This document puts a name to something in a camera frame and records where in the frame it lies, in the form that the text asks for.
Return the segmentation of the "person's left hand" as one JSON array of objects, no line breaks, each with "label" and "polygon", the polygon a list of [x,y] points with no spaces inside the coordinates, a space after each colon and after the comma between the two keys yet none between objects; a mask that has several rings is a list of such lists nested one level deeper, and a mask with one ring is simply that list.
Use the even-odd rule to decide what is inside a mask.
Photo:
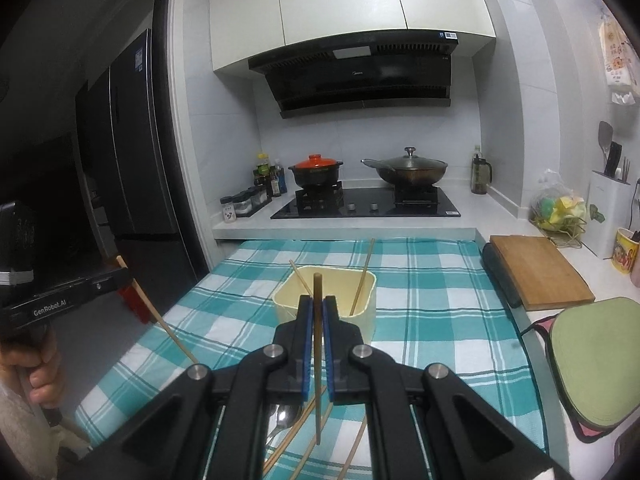
[{"label": "person's left hand", "polygon": [[52,328],[48,329],[38,348],[2,342],[1,385],[17,394],[24,394],[18,370],[27,370],[29,400],[42,408],[58,408],[64,394],[61,360]]}]

